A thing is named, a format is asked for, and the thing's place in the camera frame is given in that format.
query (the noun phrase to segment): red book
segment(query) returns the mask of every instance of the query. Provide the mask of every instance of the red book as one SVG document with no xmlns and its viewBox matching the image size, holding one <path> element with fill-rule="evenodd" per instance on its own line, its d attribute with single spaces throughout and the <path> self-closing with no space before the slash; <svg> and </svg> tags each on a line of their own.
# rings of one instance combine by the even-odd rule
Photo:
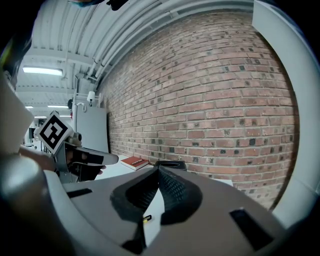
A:
<svg viewBox="0 0 320 256">
<path fill-rule="evenodd" d="M 140 168 L 146 166 L 149 163 L 148 160 L 141 159 L 139 157 L 131 156 L 129 158 L 121 160 L 121 164 L 129 167 L 133 170 L 139 170 Z"/>
</svg>

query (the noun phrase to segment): brick wall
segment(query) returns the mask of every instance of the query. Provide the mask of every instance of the brick wall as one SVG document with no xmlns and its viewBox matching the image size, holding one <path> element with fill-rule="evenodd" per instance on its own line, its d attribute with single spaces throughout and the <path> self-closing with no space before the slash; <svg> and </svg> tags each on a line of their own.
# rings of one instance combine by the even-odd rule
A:
<svg viewBox="0 0 320 256">
<path fill-rule="evenodd" d="M 112 153 L 184 160 L 199 175 L 232 180 L 266 208 L 294 167 L 294 93 L 247 13 L 198 14 L 167 26 L 100 88 Z"/>
</svg>

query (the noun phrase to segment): ceiling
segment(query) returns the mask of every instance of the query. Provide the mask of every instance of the ceiling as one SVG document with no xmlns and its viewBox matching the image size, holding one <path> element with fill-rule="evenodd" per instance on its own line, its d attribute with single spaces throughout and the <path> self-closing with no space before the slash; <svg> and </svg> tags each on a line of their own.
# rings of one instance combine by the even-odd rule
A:
<svg viewBox="0 0 320 256">
<path fill-rule="evenodd" d="M 47 0 L 41 6 L 16 85 L 17 96 L 33 106 L 35 116 L 48 116 L 53 110 L 48 105 L 66 106 L 75 92 L 96 91 L 128 51 L 170 22 L 214 9 L 253 9 L 253 0 L 129 0 L 117 11 L 106 2 L 80 8 Z M 24 66 L 58 68 L 63 75 L 24 73 Z"/>
</svg>

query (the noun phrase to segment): white cabinet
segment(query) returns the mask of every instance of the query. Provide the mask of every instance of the white cabinet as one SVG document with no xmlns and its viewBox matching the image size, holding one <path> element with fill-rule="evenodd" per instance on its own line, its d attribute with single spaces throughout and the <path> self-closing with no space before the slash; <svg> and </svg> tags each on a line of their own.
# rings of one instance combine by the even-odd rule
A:
<svg viewBox="0 0 320 256">
<path fill-rule="evenodd" d="M 73 129 L 82 135 L 82 147 L 109 153 L 107 111 L 104 108 L 75 105 L 72 113 Z"/>
</svg>

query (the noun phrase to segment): white plastic panel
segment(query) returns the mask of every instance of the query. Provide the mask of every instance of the white plastic panel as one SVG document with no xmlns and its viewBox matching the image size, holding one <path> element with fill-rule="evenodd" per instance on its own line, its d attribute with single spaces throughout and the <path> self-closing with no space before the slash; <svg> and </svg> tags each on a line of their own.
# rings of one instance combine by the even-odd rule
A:
<svg viewBox="0 0 320 256">
<path fill-rule="evenodd" d="M 320 181 L 320 70 L 294 22 L 281 10 L 254 2 L 252 25 L 263 35 L 285 67 L 295 91 L 300 140 L 291 180 L 273 214 L 289 227 L 308 215 Z"/>
</svg>

